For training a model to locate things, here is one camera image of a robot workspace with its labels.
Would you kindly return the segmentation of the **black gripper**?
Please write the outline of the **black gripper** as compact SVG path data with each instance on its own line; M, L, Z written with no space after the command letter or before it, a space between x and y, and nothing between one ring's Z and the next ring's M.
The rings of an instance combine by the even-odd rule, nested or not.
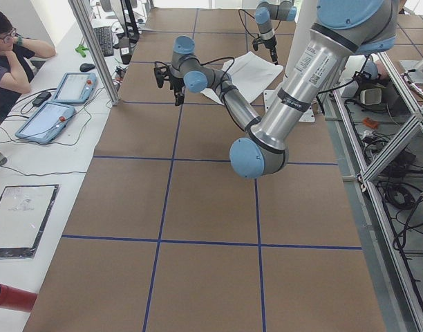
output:
M173 91L175 97L175 105L181 106L185 101L185 83L182 78L169 75L170 89Z
M279 61L278 61L278 56L276 53L276 45L277 45L277 41L275 36L265 40L265 47L269 50L270 57L272 58L273 63L275 65L278 65Z

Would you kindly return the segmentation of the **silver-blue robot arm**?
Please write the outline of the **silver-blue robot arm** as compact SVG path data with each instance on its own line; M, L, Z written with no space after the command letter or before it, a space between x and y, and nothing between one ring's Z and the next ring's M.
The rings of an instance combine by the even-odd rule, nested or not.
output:
M318 1L310 41L263 117L227 73L200 64L194 40L188 36L175 39L169 79L179 81L192 93L210 88L218 94L232 120L246 134L229 151L232 168L239 176L273 174L288 161L285 139L341 60L393 47L398 5L398 1Z
M294 21L297 15L297 8L294 1L280 1L272 4L268 1L259 1L254 13L255 22L259 34L252 42L253 49L257 51L259 45L264 45L270 53L272 62L277 65L276 37L273 21Z

